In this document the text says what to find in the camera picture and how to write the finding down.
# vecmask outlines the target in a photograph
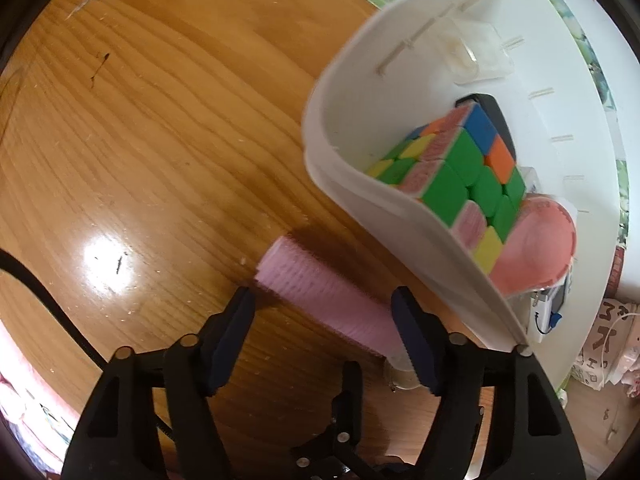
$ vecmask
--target screw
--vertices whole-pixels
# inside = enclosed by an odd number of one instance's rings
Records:
[[[460,332],[452,332],[449,334],[449,342],[452,345],[456,345],[456,346],[466,345],[467,341],[469,341],[469,339],[466,338],[466,335],[461,334]]]
[[[528,345],[518,345],[516,346],[516,352],[520,354],[522,357],[530,357],[533,355],[533,350]]]
[[[113,354],[113,356],[116,359],[126,359],[127,357],[129,357],[131,354],[133,354],[133,350],[131,349],[130,346],[121,346],[120,348],[118,348],[115,353]]]
[[[191,346],[196,346],[198,344],[198,341],[200,341],[200,339],[195,334],[183,335],[180,338],[180,344],[182,346],[184,346],[185,348],[189,348]]]

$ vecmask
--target pink cloth roll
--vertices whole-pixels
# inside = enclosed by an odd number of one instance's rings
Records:
[[[404,353],[388,306],[373,300],[289,237],[278,238],[258,264],[255,281],[369,351]]]

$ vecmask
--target white plastic bin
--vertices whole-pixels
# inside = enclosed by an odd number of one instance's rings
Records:
[[[456,85],[428,34],[433,20],[448,12],[491,23],[510,46],[515,72]],[[526,328],[444,224],[362,173],[414,128],[472,92],[497,99],[518,163],[536,169],[543,192],[566,197],[588,216],[578,218],[578,256],[581,235],[597,233],[600,241],[591,247],[594,253],[590,249],[596,262],[576,263],[573,290],[582,279],[589,297],[601,289],[593,298],[599,302],[617,234],[615,160],[588,67],[549,0],[396,0],[384,7],[318,80],[303,118],[305,162],[315,183],[485,345],[510,350],[527,341]],[[554,139],[567,134],[572,142],[559,147]]]

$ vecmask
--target wooden table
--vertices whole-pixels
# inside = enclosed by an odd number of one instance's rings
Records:
[[[375,297],[408,285],[466,332],[303,165],[307,95],[373,12],[365,0],[53,0],[0,76],[0,246],[107,359],[197,331],[287,232]],[[258,302],[210,403],[235,470],[286,474],[288,448],[328,423],[347,359],[366,375],[361,453],[414,460],[437,399],[393,394],[379,359],[290,305]],[[81,411],[98,368],[7,275],[0,317]]]

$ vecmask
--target rubik's cube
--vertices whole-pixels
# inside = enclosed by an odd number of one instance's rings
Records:
[[[429,207],[486,274],[525,193],[511,153],[475,102],[416,128],[366,173]]]

